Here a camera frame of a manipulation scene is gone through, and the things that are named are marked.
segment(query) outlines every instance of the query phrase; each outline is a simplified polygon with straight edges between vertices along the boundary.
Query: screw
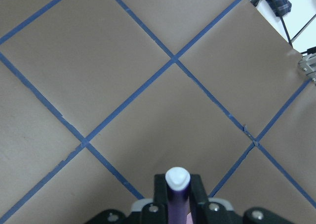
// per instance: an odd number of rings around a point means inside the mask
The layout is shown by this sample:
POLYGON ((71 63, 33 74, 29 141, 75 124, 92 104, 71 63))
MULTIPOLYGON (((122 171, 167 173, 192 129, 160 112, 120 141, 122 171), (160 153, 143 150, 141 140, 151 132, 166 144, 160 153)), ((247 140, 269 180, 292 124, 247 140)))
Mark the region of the screw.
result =
POLYGON ((159 207, 157 207, 157 206, 151 205, 149 207, 149 211, 152 212, 152 213, 156 213, 156 212, 158 212, 158 210, 159 210, 159 207))
POLYGON ((110 215, 108 216, 108 221, 113 223, 116 222, 119 219, 118 215, 113 215, 113 213, 110 213, 110 215))
POLYGON ((251 213, 252 217, 254 219, 262 220, 263 219, 263 213, 261 211, 255 210, 251 213))
POLYGON ((219 211, 219 206, 217 203, 210 203, 210 205, 208 205, 208 207, 211 211, 215 211, 215 212, 219 211))

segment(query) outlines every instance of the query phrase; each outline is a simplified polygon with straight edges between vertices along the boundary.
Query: black cable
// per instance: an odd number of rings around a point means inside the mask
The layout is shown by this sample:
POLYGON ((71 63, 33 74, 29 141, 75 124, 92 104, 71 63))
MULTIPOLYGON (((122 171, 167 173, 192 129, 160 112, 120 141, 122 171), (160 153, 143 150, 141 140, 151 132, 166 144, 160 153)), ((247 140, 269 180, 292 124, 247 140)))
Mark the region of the black cable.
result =
POLYGON ((309 26, 309 24, 316 18, 316 14, 303 26, 303 28, 291 39, 292 42, 300 36, 300 34, 309 26))
POLYGON ((272 3, 273 3, 274 7, 276 8, 276 11, 277 11, 277 13, 278 13, 278 15, 279 15, 279 17, 280 17, 280 19, 281 19, 281 22, 282 22, 282 25, 283 25, 283 28, 284 28, 284 31, 285 31, 285 34, 286 34, 288 43, 293 47, 291 38, 290 38, 290 36, 289 36, 289 34, 288 34, 288 31, 287 31, 287 28, 286 28, 286 26, 285 26, 285 22, 284 22, 284 20, 283 20, 283 17, 281 16, 280 11, 278 10, 277 4, 276 4, 275 0, 271 0, 271 1, 272 1, 272 3))

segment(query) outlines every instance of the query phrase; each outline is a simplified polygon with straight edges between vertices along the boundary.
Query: white marker cap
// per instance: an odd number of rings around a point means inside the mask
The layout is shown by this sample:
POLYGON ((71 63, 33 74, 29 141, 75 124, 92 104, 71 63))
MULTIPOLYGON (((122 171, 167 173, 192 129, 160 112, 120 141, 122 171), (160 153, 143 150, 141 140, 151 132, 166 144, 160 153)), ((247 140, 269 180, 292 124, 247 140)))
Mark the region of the white marker cap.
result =
POLYGON ((182 167, 173 167, 166 172, 165 179, 174 191, 182 191, 190 183, 190 173, 182 167))

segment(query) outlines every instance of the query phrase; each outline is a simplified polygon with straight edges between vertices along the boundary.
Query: blue tape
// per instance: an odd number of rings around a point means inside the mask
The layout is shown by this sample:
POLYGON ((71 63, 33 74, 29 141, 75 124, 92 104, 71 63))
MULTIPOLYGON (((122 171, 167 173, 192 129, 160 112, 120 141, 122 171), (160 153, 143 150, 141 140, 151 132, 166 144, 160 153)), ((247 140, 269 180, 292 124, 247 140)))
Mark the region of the blue tape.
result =
POLYGON ((182 64, 182 62, 177 61, 178 66, 181 70, 188 75, 201 89, 202 91, 209 97, 223 112, 224 114, 239 128, 241 131, 244 132, 243 125, 238 122, 238 120, 209 92, 205 86, 182 64))
POLYGON ((114 166, 111 165, 111 163, 105 159, 104 156, 101 155, 101 153, 95 149, 94 146, 92 146, 90 143, 87 145, 87 149, 127 188, 137 199, 143 199, 144 196, 137 191, 137 189, 134 188, 134 186, 127 181, 127 179, 124 178, 118 172, 117 169, 114 168, 114 166))
POLYGON ((271 121, 266 125, 262 132, 256 137, 257 141, 260 141, 264 135, 270 130, 270 128, 276 123, 280 116, 286 111, 286 109, 291 105, 291 103, 297 98, 297 96, 305 89, 311 80, 303 82, 303 84, 295 91, 295 93, 288 99, 288 101, 280 108, 276 115, 271 119, 271 121))
POLYGON ((110 121, 112 121, 123 109, 125 109, 134 99, 136 99, 147 87, 149 87, 162 73, 164 73, 174 61, 169 60, 155 74, 153 74, 140 88, 138 88, 129 98, 127 98, 118 108, 116 108, 105 120, 103 120, 87 137, 91 141, 110 121))
MULTIPOLYGON (((111 122, 123 109, 125 109, 138 95, 140 95, 152 82, 154 82, 163 72, 165 72, 174 62, 177 62, 179 56, 183 55, 193 44, 195 44, 208 30, 210 30, 220 19, 222 19, 231 9, 233 9, 241 0, 235 0, 211 23, 209 23, 200 33, 198 33, 189 43, 187 43, 175 56, 172 52, 157 38, 157 36, 134 14, 134 12, 122 1, 115 0, 118 4, 136 21, 136 23, 167 53, 171 60, 168 61, 159 71, 149 78, 137 91, 135 91, 126 101, 124 101, 115 111, 113 111, 104 121, 102 121, 87 137, 91 141, 109 122, 111 122)), ((231 119, 234 123, 240 124, 234 117, 231 119)))
POLYGON ((295 179, 290 176, 290 174, 276 161, 275 158, 263 147, 263 145, 258 146, 259 150, 274 164, 274 166, 287 178, 288 181, 316 208, 316 202, 311 196, 295 181, 295 179))
POLYGON ((63 118, 63 115, 39 92, 38 89, 0 52, 0 61, 42 102, 42 104, 80 141, 84 137, 80 132, 63 118))
POLYGON ((84 146, 80 144, 69 156, 60 162, 51 172, 42 178, 29 192, 27 192, 12 208, 9 209, 1 218, 0 224, 7 221, 16 211, 18 211, 30 198, 33 197, 47 182, 49 182, 65 165, 67 165, 79 152, 83 150, 84 146))
POLYGON ((243 133, 247 135, 247 137, 254 142, 255 138, 253 135, 248 131, 247 125, 243 126, 243 133))
POLYGON ((173 57, 172 52, 158 39, 158 37, 142 22, 135 13, 122 1, 115 0, 126 12, 132 17, 135 22, 159 45, 159 47, 169 56, 173 57))
POLYGON ((216 25, 228 12, 230 12, 242 0, 235 0, 225 10, 223 10, 214 20, 212 20, 203 30, 201 30, 191 41, 189 41, 177 54, 180 58, 192 45, 194 45, 203 35, 205 35, 214 25, 216 25))
POLYGON ((55 6, 57 3, 59 3, 61 0, 52 0, 50 3, 42 7, 40 10, 35 12, 33 15, 31 15, 29 18, 27 18, 25 21, 23 21, 21 24, 13 28, 11 31, 6 33, 4 36, 0 38, 0 45, 3 44, 5 41, 10 39, 12 36, 14 36, 16 33, 21 31, 24 27, 31 24, 34 20, 39 18, 41 15, 43 15, 45 12, 47 12, 49 9, 51 9, 53 6, 55 6))
POLYGON ((215 188, 209 194, 209 197, 214 197, 216 193, 223 187, 223 185, 227 182, 227 180, 232 176, 232 174, 237 170, 242 161, 247 157, 249 152, 255 147, 252 143, 245 152, 240 156, 240 158, 235 162, 235 164, 229 169, 229 171, 225 174, 225 176, 219 181, 219 183, 215 186, 215 188))

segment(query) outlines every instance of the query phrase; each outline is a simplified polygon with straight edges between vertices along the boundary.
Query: pink object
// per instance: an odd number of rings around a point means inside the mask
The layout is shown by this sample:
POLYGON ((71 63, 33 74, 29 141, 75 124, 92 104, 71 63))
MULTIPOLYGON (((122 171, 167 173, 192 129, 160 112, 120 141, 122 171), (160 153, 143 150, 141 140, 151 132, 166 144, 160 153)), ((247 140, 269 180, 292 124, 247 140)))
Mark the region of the pink object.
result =
POLYGON ((191 213, 187 215, 187 224, 193 224, 191 213))

